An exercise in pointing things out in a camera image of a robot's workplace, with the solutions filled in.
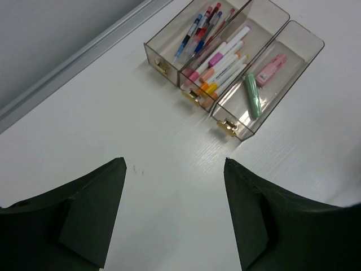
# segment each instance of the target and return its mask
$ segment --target highlighter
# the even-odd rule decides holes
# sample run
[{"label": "highlighter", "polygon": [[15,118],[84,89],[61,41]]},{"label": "highlighter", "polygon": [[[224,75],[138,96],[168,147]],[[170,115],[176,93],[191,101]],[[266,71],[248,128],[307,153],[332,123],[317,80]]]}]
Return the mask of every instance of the highlighter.
[{"label": "highlighter", "polygon": [[278,54],[273,60],[271,60],[267,65],[265,65],[257,74],[256,74],[256,83],[260,87],[264,87],[279,69],[286,63],[287,56],[285,54]]},{"label": "highlighter", "polygon": [[234,73],[239,74],[245,67],[246,64],[238,61],[236,65],[233,65],[227,72],[214,80],[212,83],[203,83],[197,90],[197,93],[202,95],[203,97],[207,97],[207,94],[210,95],[211,93],[213,93],[215,90],[218,89],[219,86],[224,84],[224,82],[226,82],[227,79],[230,78]]},{"label": "highlighter", "polygon": [[234,79],[237,78],[239,73],[246,67],[246,64],[243,64],[241,69],[237,72],[235,72],[233,75],[231,75],[222,85],[219,85],[219,87],[216,89],[216,91],[209,94],[210,98],[207,98],[203,103],[203,108],[208,108],[212,105],[212,103],[217,100],[221,94],[225,91],[225,89],[234,81]]},{"label": "highlighter", "polygon": [[245,76],[246,89],[248,93],[249,104],[251,108],[251,116],[257,119],[262,115],[261,103],[259,101],[258,89],[254,74],[250,73]]}]

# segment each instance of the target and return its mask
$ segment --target gray wall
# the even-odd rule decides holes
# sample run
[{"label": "gray wall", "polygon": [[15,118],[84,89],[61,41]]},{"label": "gray wall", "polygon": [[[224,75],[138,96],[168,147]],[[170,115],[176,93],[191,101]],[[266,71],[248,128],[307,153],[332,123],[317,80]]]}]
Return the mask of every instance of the gray wall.
[{"label": "gray wall", "polygon": [[0,109],[144,0],[0,0]]}]

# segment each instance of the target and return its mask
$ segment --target desk surface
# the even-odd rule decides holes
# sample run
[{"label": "desk surface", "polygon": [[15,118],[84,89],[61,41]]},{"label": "desk surface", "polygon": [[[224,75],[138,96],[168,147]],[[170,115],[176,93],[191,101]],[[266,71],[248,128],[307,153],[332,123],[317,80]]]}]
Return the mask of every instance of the desk surface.
[{"label": "desk surface", "polygon": [[275,0],[326,46],[240,146],[216,138],[214,120],[145,61],[142,43],[187,2],[174,0],[0,135],[3,207],[125,158],[106,270],[240,270],[226,156],[311,199],[361,200],[361,2]]}]

